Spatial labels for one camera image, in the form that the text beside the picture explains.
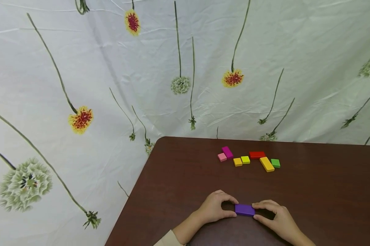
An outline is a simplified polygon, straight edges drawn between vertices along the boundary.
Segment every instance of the table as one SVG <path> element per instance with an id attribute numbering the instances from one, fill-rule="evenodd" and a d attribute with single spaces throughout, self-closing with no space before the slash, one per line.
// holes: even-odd
<path id="1" fill-rule="evenodd" d="M 221 163 L 224 146 L 234 157 L 264 151 L 281 168 L 266 173 L 259 160 L 241 167 Z M 370 146 L 163 137 L 106 246 L 153 245 L 218 189 L 242 204 L 273 199 L 286 206 L 317 245 L 370 245 Z M 190 244 L 287 245 L 242 216 L 205 225 Z"/>

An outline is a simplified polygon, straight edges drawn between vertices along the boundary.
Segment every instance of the fabric backdrop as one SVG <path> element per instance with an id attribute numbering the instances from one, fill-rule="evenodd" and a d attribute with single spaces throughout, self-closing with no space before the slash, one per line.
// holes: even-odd
<path id="1" fill-rule="evenodd" d="M 103 246 L 163 136 L 370 145 L 370 0 L 76 3 L 0 1 L 1 246 Z"/>

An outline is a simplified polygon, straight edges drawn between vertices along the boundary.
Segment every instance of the rectangular block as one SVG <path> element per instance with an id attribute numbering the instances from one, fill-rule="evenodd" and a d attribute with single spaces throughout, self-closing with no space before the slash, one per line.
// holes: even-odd
<path id="1" fill-rule="evenodd" d="M 251 160 L 249 160 L 248 156 L 241 156 L 241 161 L 242 161 L 243 164 L 251 163 Z"/>
<path id="2" fill-rule="evenodd" d="M 251 205 L 235 204 L 234 210 L 235 210 L 235 213 L 238 215 L 244 215 L 244 216 L 255 215 L 255 210 L 253 209 Z"/>
<path id="3" fill-rule="evenodd" d="M 271 159 L 271 165 L 273 165 L 274 168 L 281 168 L 281 164 L 278 159 Z"/>
<path id="4" fill-rule="evenodd" d="M 222 147 L 222 151 L 223 151 L 223 153 L 225 153 L 225 155 L 226 155 L 226 157 L 227 157 L 228 160 L 233 159 L 233 154 L 229 150 L 229 147 L 227 147 L 227 146 L 226 147 Z"/>
<path id="5" fill-rule="evenodd" d="M 262 157 L 266 157 L 266 154 L 263 151 L 259 152 L 249 152 L 249 156 L 251 159 L 260 159 Z"/>
<path id="6" fill-rule="evenodd" d="M 267 157 L 260 158 L 260 162 L 263 165 L 266 172 L 269 173 L 275 170 L 275 168 L 273 167 L 273 165 L 271 164 Z"/>
<path id="7" fill-rule="evenodd" d="M 233 162 L 235 166 L 242 166 L 241 158 L 234 158 Z"/>
<path id="8" fill-rule="evenodd" d="M 227 160 L 227 157 L 226 157 L 225 153 L 220 153 L 218 155 L 218 159 L 222 162 L 222 161 Z"/>

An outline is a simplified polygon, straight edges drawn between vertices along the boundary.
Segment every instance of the red block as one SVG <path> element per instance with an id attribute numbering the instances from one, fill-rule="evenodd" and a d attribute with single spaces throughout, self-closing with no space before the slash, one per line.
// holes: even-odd
<path id="1" fill-rule="evenodd" d="M 259 159 L 259 158 L 262 158 L 262 157 L 266 157 L 266 154 L 263 152 L 263 151 L 259 151 L 259 152 L 249 152 L 249 157 L 251 159 Z"/>

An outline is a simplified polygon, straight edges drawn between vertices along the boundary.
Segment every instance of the hand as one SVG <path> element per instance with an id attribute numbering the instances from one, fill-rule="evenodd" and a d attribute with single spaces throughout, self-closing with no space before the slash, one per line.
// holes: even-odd
<path id="1" fill-rule="evenodd" d="M 252 204 L 252 207 L 254 209 L 267 209 L 275 213 L 274 220 L 269 220 L 261 215 L 254 215 L 253 218 L 273 230 L 284 240 L 294 246 L 315 245 L 301 232 L 286 207 L 280 206 L 272 200 L 263 200 L 261 202 L 254 203 Z"/>
<path id="2" fill-rule="evenodd" d="M 237 217 L 237 214 L 234 211 L 222 209 L 221 204 L 224 201 L 238 204 L 237 199 L 219 190 L 209 194 L 195 213 L 200 217 L 203 223 L 215 222 L 223 218 Z"/>

